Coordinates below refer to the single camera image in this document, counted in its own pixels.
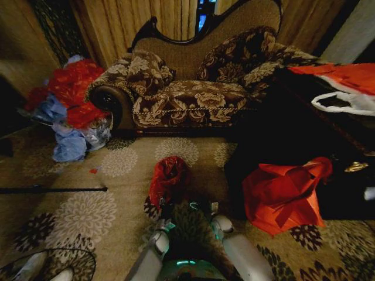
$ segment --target red plastic bag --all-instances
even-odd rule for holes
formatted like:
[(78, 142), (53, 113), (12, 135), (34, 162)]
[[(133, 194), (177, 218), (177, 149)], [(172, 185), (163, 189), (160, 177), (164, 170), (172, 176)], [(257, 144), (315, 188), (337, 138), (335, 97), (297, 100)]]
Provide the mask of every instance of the red plastic bag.
[(180, 201), (185, 187), (190, 183), (191, 173), (186, 163), (177, 156), (160, 160), (154, 168), (154, 176), (149, 189), (150, 201), (159, 210), (161, 201)]
[(325, 157), (303, 166), (259, 164), (242, 182), (248, 220), (272, 236), (297, 225), (324, 226), (315, 187), (331, 173)]
[(67, 108), (69, 125), (78, 129), (85, 128), (94, 120), (108, 115), (90, 101), (85, 102), (86, 89), (103, 72), (104, 69), (90, 59), (71, 63), (53, 72), (47, 89)]
[(375, 95), (375, 63), (347, 64), (334, 66), (294, 66), (289, 67), (298, 74), (314, 74), (325, 76), (338, 84), (358, 90), (367, 95)]

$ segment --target floor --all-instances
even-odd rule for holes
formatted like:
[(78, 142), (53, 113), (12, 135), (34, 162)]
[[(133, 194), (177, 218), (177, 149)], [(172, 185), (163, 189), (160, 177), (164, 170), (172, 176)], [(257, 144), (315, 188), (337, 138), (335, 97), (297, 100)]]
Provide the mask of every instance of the floor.
[[(0, 194), (0, 280), (40, 251), (48, 256), (42, 280), (68, 266), (74, 280), (124, 280), (154, 227), (144, 202), (154, 165), (165, 156), (183, 158), (192, 171), (188, 189), (220, 202), (230, 214), (223, 166), (236, 144), (223, 138), (114, 138), (74, 163), (51, 159), (54, 136), (48, 127), (26, 128), (8, 139), (14, 156), (0, 156), (0, 187), (108, 191)], [(236, 280), (201, 211), (183, 202), (173, 220), (172, 241), (181, 248), (172, 252), (208, 259)], [(266, 257), (277, 280), (375, 280), (375, 221), (325, 221), (324, 228), (303, 225), (273, 238), (247, 221), (233, 223)]]

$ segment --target carpet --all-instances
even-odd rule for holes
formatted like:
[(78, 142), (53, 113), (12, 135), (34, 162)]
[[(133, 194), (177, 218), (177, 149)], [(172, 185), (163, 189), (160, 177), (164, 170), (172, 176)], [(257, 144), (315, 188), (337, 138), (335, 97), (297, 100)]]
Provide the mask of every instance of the carpet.
[[(0, 280), (33, 253), (46, 251), (41, 280), (72, 267), (74, 280), (124, 280), (154, 224), (144, 213), (155, 163), (178, 155), (192, 171), (190, 191), (220, 202), (230, 215), (223, 166), (236, 148), (223, 138), (113, 138), (83, 162), (56, 163), (54, 136), (33, 126), (8, 136), (13, 157), (0, 156), (0, 187), (42, 184), (107, 192), (0, 194)], [(201, 211), (175, 207), (177, 227), (169, 258), (209, 260), (231, 280), (233, 265)], [(233, 220), (272, 266), (277, 280), (375, 280), (375, 221), (325, 221), (270, 237), (246, 221)]]

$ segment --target white plastic bag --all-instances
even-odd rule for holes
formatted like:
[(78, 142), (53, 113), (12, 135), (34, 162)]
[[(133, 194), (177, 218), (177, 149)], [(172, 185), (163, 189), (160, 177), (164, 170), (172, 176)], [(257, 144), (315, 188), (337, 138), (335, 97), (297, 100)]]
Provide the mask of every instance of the white plastic bag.
[[(337, 107), (331, 105), (326, 107), (319, 103), (319, 100), (334, 97), (346, 101), (350, 103), (348, 107)], [(357, 115), (367, 115), (367, 116), (375, 116), (375, 95), (366, 95), (366, 94), (356, 94), (351, 93), (348, 94), (346, 92), (330, 92), (327, 94), (322, 94), (315, 97), (311, 104), (319, 110), (326, 111), (326, 112), (347, 112), (351, 114)]]

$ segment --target throw pillow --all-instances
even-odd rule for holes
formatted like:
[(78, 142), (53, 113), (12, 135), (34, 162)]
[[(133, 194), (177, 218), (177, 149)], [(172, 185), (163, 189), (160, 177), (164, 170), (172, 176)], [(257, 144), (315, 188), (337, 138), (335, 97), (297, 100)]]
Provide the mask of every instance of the throw pillow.
[(129, 87), (140, 96), (151, 96), (164, 86), (169, 85), (175, 71), (169, 69), (156, 54), (134, 50), (129, 66), (127, 81)]
[(237, 83), (245, 73), (265, 62), (275, 45), (276, 31), (259, 26), (241, 32), (211, 50), (198, 72), (198, 80)]

